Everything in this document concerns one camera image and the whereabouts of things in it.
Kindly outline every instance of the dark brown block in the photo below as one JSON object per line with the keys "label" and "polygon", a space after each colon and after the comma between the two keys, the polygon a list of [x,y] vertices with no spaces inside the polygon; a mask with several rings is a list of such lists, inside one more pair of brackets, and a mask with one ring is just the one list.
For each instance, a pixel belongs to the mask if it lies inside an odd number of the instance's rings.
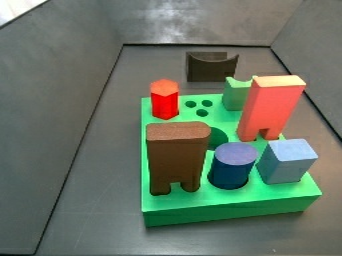
{"label": "dark brown block", "polygon": [[182,188],[188,192],[199,189],[210,133],[211,129],[203,122],[147,125],[146,143],[152,195],[168,194],[172,182],[180,182]]}
{"label": "dark brown block", "polygon": [[224,82],[235,75],[238,59],[227,59],[226,52],[187,52],[187,81]]}

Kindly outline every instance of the light blue cube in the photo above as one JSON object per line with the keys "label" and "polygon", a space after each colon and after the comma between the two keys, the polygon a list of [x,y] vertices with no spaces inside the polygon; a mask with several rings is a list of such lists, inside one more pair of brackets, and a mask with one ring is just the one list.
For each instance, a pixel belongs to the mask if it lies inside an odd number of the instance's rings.
{"label": "light blue cube", "polygon": [[301,181],[318,155],[305,139],[269,141],[255,164],[266,184]]}

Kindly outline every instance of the green board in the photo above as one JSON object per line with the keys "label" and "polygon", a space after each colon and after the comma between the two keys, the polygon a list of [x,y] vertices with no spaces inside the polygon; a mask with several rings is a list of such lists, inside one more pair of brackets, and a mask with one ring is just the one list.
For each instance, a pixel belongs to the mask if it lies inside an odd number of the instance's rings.
{"label": "green board", "polygon": [[[222,94],[188,95],[179,97],[179,115],[164,121],[151,115],[151,98],[142,99],[142,211],[147,227],[298,212],[303,211],[322,195],[309,173],[305,174],[301,182],[266,185],[255,166],[248,182],[242,188],[222,190],[214,187],[207,180],[214,156],[211,150],[207,150],[200,188],[196,192],[183,191],[180,185],[175,183],[171,184],[168,195],[150,194],[146,125],[202,121],[208,126],[219,128],[227,134],[230,142],[236,142],[239,138],[235,131],[240,114],[240,111],[226,111]],[[258,149],[261,157],[267,141],[259,136],[257,141],[248,144]]]}

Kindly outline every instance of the dark blue cylinder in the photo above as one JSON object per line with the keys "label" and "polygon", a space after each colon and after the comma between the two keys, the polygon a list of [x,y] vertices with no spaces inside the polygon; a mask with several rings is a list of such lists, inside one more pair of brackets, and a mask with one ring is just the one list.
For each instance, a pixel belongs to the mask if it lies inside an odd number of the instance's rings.
{"label": "dark blue cylinder", "polygon": [[257,157],[258,151],[251,145],[242,142],[222,144],[212,158],[210,183],[222,189],[240,188],[248,181]]}

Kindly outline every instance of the red hexagonal prism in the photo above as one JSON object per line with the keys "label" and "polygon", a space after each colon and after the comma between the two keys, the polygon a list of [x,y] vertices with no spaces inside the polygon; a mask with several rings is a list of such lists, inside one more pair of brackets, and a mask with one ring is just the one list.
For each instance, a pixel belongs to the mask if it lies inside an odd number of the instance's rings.
{"label": "red hexagonal prism", "polygon": [[160,79],[151,83],[152,115],[160,119],[170,119],[179,113],[179,87],[175,81]]}

